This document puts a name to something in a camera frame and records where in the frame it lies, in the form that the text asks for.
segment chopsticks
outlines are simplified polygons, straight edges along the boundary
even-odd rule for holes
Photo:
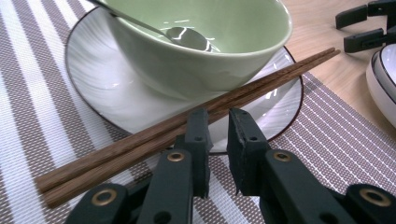
[[[326,49],[233,91],[135,133],[100,150],[72,161],[35,179],[48,207],[56,207],[111,176],[171,146],[186,130],[187,117],[198,107],[206,108],[209,123],[225,117],[231,107],[247,105],[304,72],[326,62],[340,50]]]

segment black clamp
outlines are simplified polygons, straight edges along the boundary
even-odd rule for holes
[[[260,196],[265,223],[395,223],[396,198],[367,184],[323,187],[293,153],[271,149],[248,112],[230,110],[227,152],[237,190]]]
[[[387,33],[382,28],[344,38],[344,51],[354,53],[396,43],[396,0],[380,0],[354,7],[335,16],[335,27],[341,29],[366,21],[367,17],[388,16]]]
[[[396,220],[396,198],[366,184],[342,195],[323,187],[293,153],[271,149],[261,129],[241,109],[231,109],[227,152],[237,191],[259,196],[265,223],[374,223]],[[207,197],[207,113],[189,115],[187,131],[165,151],[151,178],[132,188],[103,184],[89,190],[66,224],[187,224],[193,197]]]

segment spoon handle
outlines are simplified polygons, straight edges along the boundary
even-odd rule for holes
[[[139,21],[139,20],[137,20],[135,18],[132,18],[132,17],[126,15],[125,13],[116,10],[115,8],[109,7],[107,4],[105,4],[105,3],[103,3],[103,2],[101,2],[99,0],[87,0],[87,1],[91,2],[92,4],[94,4],[94,5],[98,6],[98,7],[101,7],[103,9],[107,10],[110,14],[113,14],[115,16],[121,17],[121,18],[123,18],[123,19],[125,19],[127,21],[131,21],[131,22],[133,22],[133,23],[135,23],[135,24],[137,24],[139,26],[142,26],[142,27],[144,27],[144,28],[146,28],[146,29],[148,29],[148,30],[150,30],[152,32],[155,32],[155,33],[157,33],[159,35],[166,36],[166,34],[164,32],[162,32],[162,31],[160,31],[160,30],[158,30],[158,29],[156,29],[156,28],[154,28],[154,27],[152,27],[150,25],[147,25],[147,24],[143,23],[142,21]]]

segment gray and white striped placemat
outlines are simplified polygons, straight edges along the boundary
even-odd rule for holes
[[[62,223],[80,197],[48,209],[33,179],[125,137],[74,90],[66,39],[92,5],[78,0],[0,0],[0,223]],[[396,194],[396,143],[304,75],[302,109],[272,147],[294,152],[326,187],[369,183]],[[128,185],[158,157],[110,179]],[[194,223],[262,223],[258,198],[235,196],[226,156],[210,158],[208,200]]]

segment metal spoon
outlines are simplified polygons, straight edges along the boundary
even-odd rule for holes
[[[210,45],[209,41],[207,41],[203,35],[201,35],[200,33],[196,32],[190,28],[172,27],[172,28],[168,29],[166,31],[166,33],[164,33],[161,30],[158,30],[150,25],[147,25],[147,24],[143,23],[142,21],[138,21],[137,19],[134,19],[134,18],[126,15],[125,13],[120,12],[120,11],[116,10],[115,8],[110,7],[109,5],[103,3],[99,0],[87,0],[87,1],[105,9],[112,15],[121,17],[127,21],[131,21],[139,26],[142,26],[152,32],[163,35],[176,45],[183,46],[185,48],[190,48],[190,49],[205,50],[205,51],[209,51],[209,52],[212,49],[212,46]]]

